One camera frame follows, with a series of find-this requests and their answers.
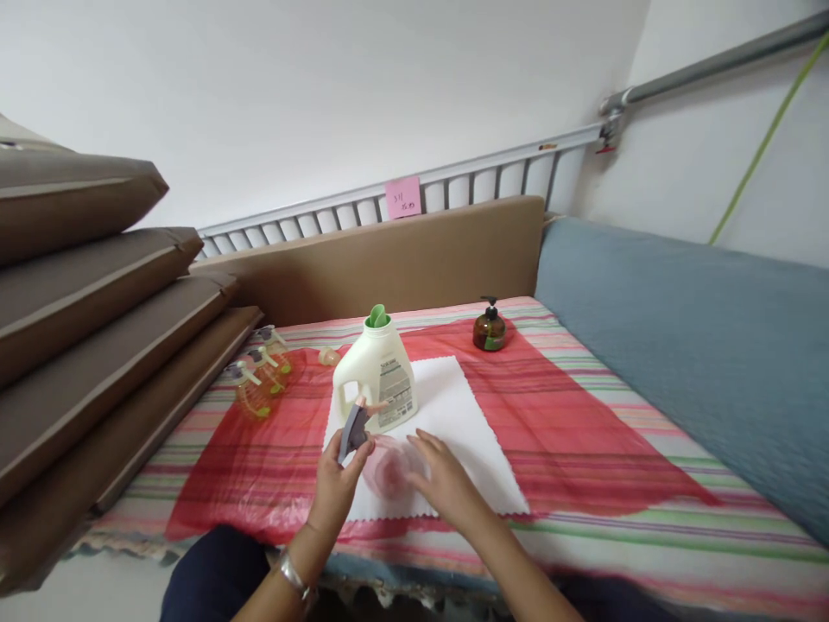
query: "green bottle cap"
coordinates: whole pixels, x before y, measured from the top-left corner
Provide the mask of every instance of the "green bottle cap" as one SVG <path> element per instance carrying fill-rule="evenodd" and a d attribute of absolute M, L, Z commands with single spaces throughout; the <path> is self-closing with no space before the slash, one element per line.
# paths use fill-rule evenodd
<path fill-rule="evenodd" d="M 385 305 L 375 305 L 371 310 L 371 315 L 365 319 L 365 325 L 368 328 L 383 328 L 391 321 L 391 318 L 386 314 Z"/>

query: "amber pump bottle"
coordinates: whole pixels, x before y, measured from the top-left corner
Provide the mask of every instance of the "amber pump bottle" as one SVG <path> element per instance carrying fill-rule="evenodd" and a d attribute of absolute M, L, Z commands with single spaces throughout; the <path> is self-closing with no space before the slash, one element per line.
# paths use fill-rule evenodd
<path fill-rule="evenodd" d="M 489 301 L 490 306 L 475 320 L 475 326 L 472 327 L 472 343 L 485 352 L 494 352 L 503 348 L 507 325 L 495 308 L 498 299 L 495 296 L 481 296 L 481 299 Z"/>

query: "striped bed sheet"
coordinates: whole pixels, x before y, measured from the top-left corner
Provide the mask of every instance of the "striped bed sheet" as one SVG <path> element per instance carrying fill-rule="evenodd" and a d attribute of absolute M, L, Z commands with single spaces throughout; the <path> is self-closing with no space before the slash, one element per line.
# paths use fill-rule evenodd
<path fill-rule="evenodd" d="M 626 516 L 554 511 L 512 521 L 540 564 L 550 570 L 621 575 L 685 606 L 829 619 L 829 552 L 603 366 L 539 302 L 514 298 L 498 307 L 544 358 L 720 502 L 703 505 L 678 497 Z M 401 332 L 407 332 L 468 320 L 480 312 L 480 305 L 472 304 L 394 317 Z M 280 334 L 295 350 L 337 348 L 353 343 L 360 331 L 361 319 L 350 319 L 286 327 Z M 252 339 L 244 350 L 256 344 Z M 233 398 L 229 387 L 214 383 L 76 549 L 128 550 L 158 558 L 186 551 L 192 540 L 170 542 L 164 534 L 188 474 Z M 340 568 L 343 560 L 354 558 L 489 580 L 474 551 L 452 532 L 416 530 L 342 542 L 335 553 Z"/>

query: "white metal railing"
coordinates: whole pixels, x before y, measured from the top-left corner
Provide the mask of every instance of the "white metal railing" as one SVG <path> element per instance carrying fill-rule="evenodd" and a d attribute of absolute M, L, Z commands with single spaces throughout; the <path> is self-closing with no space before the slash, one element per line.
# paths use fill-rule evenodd
<path fill-rule="evenodd" d="M 496 198 L 538 195 L 547 210 L 570 210 L 587 145 L 599 138 L 601 124 L 494 154 L 433 168 L 420 177 L 421 205 L 426 213 Z M 205 247 L 197 261 L 310 238 L 389 220 L 385 182 L 279 207 L 199 230 Z"/>

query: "metal pipe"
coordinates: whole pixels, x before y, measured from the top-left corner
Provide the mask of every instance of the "metal pipe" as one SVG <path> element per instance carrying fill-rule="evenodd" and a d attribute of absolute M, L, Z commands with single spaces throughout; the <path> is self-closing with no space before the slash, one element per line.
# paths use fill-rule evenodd
<path fill-rule="evenodd" d="M 675 88 L 692 84 L 697 80 L 709 78 L 718 73 L 735 69 L 766 56 L 793 48 L 802 43 L 817 39 L 829 29 L 829 10 L 796 22 L 786 28 L 775 30 L 762 37 L 748 41 L 741 46 L 725 50 L 689 65 L 661 78 L 653 79 L 639 86 L 632 86 L 608 97 L 601 106 L 599 114 L 609 114 L 614 109 L 623 109 L 627 104 L 634 104 L 643 99 L 652 98 Z"/>

